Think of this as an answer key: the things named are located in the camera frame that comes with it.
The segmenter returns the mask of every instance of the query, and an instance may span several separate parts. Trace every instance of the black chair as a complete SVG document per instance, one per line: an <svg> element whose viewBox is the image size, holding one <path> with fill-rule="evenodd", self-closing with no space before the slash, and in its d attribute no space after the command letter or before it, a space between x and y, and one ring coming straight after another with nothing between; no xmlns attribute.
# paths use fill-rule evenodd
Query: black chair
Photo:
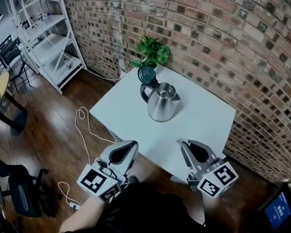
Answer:
<svg viewBox="0 0 291 233"><path fill-rule="evenodd" d="M0 160L0 177L9 176L8 184L10 186L10 190L7 191L2 191L0 186L1 205L5 205L4 197L11 196L15 210L23 216L41 217L41 206L47 216L55 217L54 210L47 209L42 197L46 197L48 206L52 207L53 199L61 200L63 196L50 193L48 188L41 183L43 173L47 174L48 171L41 169L38 178L35 178L23 165L7 165Z"/></svg>
<svg viewBox="0 0 291 233"><path fill-rule="evenodd" d="M30 67L30 66L29 66L29 65L28 65L24 60L23 60L23 58L22 58L22 56L21 56L21 53L20 53L20 50L19 50L18 48L15 48L15 49L13 49L12 51L8 52L8 53L5 55L5 58L4 58L4 59L5 59L5 62L7 63L7 65L10 65L11 62L12 62L15 58L17 58L18 56L20 56L20 59L21 59L21 68L20 68L20 70L19 70L16 74L15 74L14 70L11 69L12 73L11 73L11 78L10 78L10 82L13 82L13 83L14 83L14 85L15 85L15 89L16 89L17 93L18 93L17 86L18 86L19 84L25 82L25 80L24 80L23 77L22 77L22 74L25 73L26 78L27 78L27 81L28 81L28 84L29 84L30 87L32 87L32 86L30 85L30 83L29 83L29 79L28 79L28 76L27 76L26 71L29 70L29 69L31 69L33 72L35 72L35 71L34 71L34 70L33 70L33 69L32 69L32 68L31 68L31 67ZM18 84L16 84L15 80L16 80L17 78L21 78L23 81L20 82L20 83L18 83Z"/></svg>

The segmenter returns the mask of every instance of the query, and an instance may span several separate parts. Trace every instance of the stainless steel kettle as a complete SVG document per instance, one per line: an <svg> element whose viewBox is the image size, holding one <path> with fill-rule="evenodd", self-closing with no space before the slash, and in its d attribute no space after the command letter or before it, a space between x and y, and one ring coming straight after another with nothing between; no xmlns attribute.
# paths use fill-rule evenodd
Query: stainless steel kettle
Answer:
<svg viewBox="0 0 291 233"><path fill-rule="evenodd" d="M138 77L143 82L140 86L140 94L148 104L147 111L150 117L158 122L170 120L180 101L176 89L169 83L158 83L155 71L151 67L141 67L138 70ZM149 96L145 93L146 88L152 89Z"/></svg>

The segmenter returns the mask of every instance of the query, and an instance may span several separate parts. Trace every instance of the curved brick wall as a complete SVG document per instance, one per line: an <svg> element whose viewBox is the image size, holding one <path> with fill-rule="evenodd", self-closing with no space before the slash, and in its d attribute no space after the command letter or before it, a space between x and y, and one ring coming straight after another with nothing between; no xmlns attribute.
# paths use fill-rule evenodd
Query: curved brick wall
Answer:
<svg viewBox="0 0 291 233"><path fill-rule="evenodd" d="M142 34L167 66L237 109L225 152L268 180L291 179L291 0L66 0L87 65L116 78Z"/></svg>

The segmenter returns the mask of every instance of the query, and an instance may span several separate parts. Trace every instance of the desk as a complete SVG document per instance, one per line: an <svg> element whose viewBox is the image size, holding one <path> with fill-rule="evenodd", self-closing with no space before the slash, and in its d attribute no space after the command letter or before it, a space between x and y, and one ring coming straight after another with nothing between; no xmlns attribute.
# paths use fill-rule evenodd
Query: desk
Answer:
<svg viewBox="0 0 291 233"><path fill-rule="evenodd" d="M167 172L185 181L186 166L179 138L200 141L221 158L235 109L178 73L163 68L158 81L172 84L181 100L174 117L167 122L152 120L140 96L141 82L134 68L124 76L90 113L122 140L135 140L139 152Z"/></svg>
<svg viewBox="0 0 291 233"><path fill-rule="evenodd" d="M9 93L5 92L9 82L9 76L10 75L8 72L4 72L3 74L0 75L0 97L1 100L3 99L3 97L6 97L20 110L20 113L16 113L14 119L11 120L0 112L0 120L5 122L11 127L12 135L19 135L25 127L27 121L27 111Z"/></svg>

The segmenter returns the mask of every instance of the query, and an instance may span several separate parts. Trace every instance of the potted plant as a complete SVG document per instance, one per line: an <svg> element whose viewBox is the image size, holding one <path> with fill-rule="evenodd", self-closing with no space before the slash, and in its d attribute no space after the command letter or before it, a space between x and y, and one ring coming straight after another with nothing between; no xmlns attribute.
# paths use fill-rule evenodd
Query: potted plant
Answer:
<svg viewBox="0 0 291 233"><path fill-rule="evenodd" d="M131 61L130 64L133 67L150 66L155 69L158 64L167 63L169 47L164 45L160 39L143 35L137 48L140 53L145 55L145 58L143 60Z"/></svg>

